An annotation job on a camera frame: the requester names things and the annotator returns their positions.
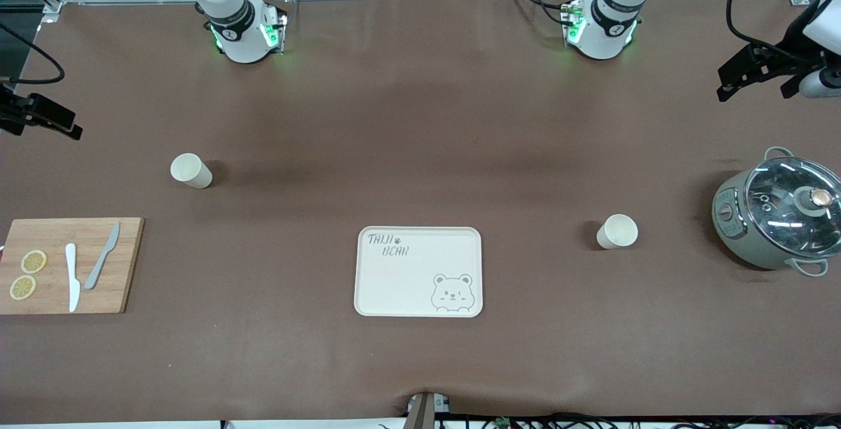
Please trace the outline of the green electric cooking pot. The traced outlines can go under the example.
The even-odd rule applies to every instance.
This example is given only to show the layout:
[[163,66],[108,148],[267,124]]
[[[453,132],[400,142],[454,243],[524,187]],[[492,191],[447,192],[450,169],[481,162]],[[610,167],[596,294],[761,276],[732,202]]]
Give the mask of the green electric cooking pot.
[[[776,156],[795,154],[784,147],[770,147],[765,151],[762,162]],[[733,254],[755,267],[772,271],[790,268],[805,277],[825,276],[829,270],[829,259],[833,256],[821,259],[794,256],[760,234],[747,208],[747,179],[753,169],[746,169],[724,181],[713,196],[711,215],[718,237]]]

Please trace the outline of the grey plastic knife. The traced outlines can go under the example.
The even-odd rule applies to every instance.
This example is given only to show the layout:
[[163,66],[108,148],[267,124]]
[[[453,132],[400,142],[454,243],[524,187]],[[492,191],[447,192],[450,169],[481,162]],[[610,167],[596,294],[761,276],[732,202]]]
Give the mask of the grey plastic knife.
[[113,250],[115,249],[115,247],[117,245],[118,237],[120,237],[120,229],[121,229],[121,223],[119,221],[117,221],[113,225],[113,228],[112,228],[111,233],[108,237],[108,240],[106,241],[105,245],[103,246],[103,249],[102,249],[102,252],[101,252],[99,258],[97,258],[96,264],[94,265],[92,271],[88,275],[88,278],[87,278],[87,280],[84,284],[84,288],[86,290],[92,290],[96,287],[97,281],[99,281],[99,277],[101,275],[101,271],[103,269],[105,261],[107,260],[108,255],[111,252],[113,252]]

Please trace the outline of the glass pot lid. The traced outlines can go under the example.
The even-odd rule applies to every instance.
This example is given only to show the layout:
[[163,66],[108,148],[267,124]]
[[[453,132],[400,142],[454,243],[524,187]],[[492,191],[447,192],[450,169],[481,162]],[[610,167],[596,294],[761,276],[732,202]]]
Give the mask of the glass pot lid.
[[805,259],[841,253],[841,177],[795,156],[760,163],[746,181],[748,214],[770,242]]

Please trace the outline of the white plastic knife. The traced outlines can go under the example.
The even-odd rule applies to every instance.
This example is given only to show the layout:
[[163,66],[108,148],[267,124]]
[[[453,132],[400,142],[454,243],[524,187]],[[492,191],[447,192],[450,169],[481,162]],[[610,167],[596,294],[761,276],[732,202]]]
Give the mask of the white plastic knife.
[[76,244],[68,243],[65,247],[67,279],[68,279],[68,312],[74,313],[78,308],[81,282],[76,278]]

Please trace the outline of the white IKEA cup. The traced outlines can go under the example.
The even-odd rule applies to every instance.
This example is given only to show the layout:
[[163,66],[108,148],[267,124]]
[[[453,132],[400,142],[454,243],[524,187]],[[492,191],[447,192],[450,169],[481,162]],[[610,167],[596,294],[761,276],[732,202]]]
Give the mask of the white IKEA cup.
[[606,250],[631,246],[637,238],[639,238],[639,226],[625,214],[614,214],[608,217],[597,232],[597,243]]
[[197,154],[186,152],[174,158],[170,165],[170,174],[180,183],[194,189],[207,189],[213,181],[213,175]]

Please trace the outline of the cream bear print tray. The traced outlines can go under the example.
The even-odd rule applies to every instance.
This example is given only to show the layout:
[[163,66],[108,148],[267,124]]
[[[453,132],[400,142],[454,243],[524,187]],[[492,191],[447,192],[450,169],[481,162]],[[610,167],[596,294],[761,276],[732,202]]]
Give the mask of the cream bear print tray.
[[362,229],[353,303],[365,317],[477,317],[484,306],[480,232],[472,227]]

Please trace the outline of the wooden cutting board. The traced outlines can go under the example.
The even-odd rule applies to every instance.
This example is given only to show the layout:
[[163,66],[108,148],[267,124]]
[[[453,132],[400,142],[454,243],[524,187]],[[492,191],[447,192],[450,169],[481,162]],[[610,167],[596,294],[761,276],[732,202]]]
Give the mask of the wooden cutting board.
[[[120,237],[108,255],[99,281],[92,290],[84,284],[96,264],[114,223],[121,223]],[[74,313],[121,313],[126,306],[139,254],[145,220],[141,217],[52,217],[15,219],[0,256],[0,315],[65,315],[68,312],[68,279],[65,247],[76,244],[76,278],[81,282],[78,308]],[[48,256],[46,266],[26,274],[20,261],[30,250]],[[26,300],[12,300],[9,288],[21,275],[38,282]]]

